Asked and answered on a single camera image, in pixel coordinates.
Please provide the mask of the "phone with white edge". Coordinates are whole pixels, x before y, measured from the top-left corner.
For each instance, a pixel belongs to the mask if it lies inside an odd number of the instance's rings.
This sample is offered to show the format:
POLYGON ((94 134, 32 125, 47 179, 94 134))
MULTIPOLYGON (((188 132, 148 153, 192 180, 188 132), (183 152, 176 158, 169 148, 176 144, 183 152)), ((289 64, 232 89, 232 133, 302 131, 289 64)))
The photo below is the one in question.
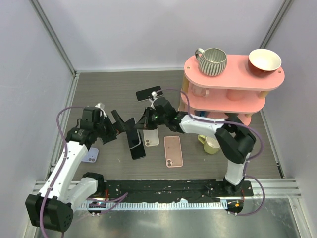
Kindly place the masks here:
POLYGON ((139 132, 137 131, 137 129, 134 128, 134 126, 132 126, 132 128, 127 131, 126 134, 130 149, 134 149, 141 144, 139 132))

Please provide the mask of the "beige phone case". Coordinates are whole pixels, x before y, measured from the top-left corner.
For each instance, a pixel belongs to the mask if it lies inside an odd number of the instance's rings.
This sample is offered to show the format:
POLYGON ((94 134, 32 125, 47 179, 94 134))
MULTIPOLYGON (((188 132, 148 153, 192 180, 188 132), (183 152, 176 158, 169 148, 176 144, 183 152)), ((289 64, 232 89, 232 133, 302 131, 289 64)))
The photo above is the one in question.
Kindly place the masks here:
POLYGON ((143 131, 144 144, 146 147, 153 147, 159 145, 158 130, 144 130, 143 131))

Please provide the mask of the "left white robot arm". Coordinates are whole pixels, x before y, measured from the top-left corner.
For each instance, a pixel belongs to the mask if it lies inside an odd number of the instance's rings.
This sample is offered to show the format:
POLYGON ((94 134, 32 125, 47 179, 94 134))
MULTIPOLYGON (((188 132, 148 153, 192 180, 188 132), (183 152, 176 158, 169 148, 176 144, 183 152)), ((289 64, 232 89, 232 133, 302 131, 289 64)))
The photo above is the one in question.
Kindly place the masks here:
POLYGON ((114 141, 128 131, 127 124, 116 110, 111 111, 115 122, 101 108, 84 107, 82 117, 67 134, 62 134, 64 149, 53 172, 38 194, 30 194, 25 205, 31 221, 39 227, 44 237, 46 230, 64 233, 70 227, 76 208, 91 195, 102 197, 106 190, 104 177, 97 173, 85 173, 80 182, 69 188, 82 159, 97 139, 103 144, 114 141))

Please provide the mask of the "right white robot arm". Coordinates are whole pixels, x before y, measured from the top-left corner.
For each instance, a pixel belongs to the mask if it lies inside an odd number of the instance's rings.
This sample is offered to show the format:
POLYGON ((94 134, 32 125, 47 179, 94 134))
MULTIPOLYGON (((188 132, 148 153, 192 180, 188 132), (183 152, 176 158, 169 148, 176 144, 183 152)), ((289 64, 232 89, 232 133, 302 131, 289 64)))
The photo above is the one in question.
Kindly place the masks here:
POLYGON ((155 130, 159 125, 165 125, 173 132, 205 135, 216 139, 228 160, 223 179, 224 191, 230 196, 241 191, 245 179, 245 163, 253 150, 256 138, 236 116, 227 120, 198 117, 176 111, 170 102, 162 97, 155 99, 150 107, 145 108, 135 128, 155 130))

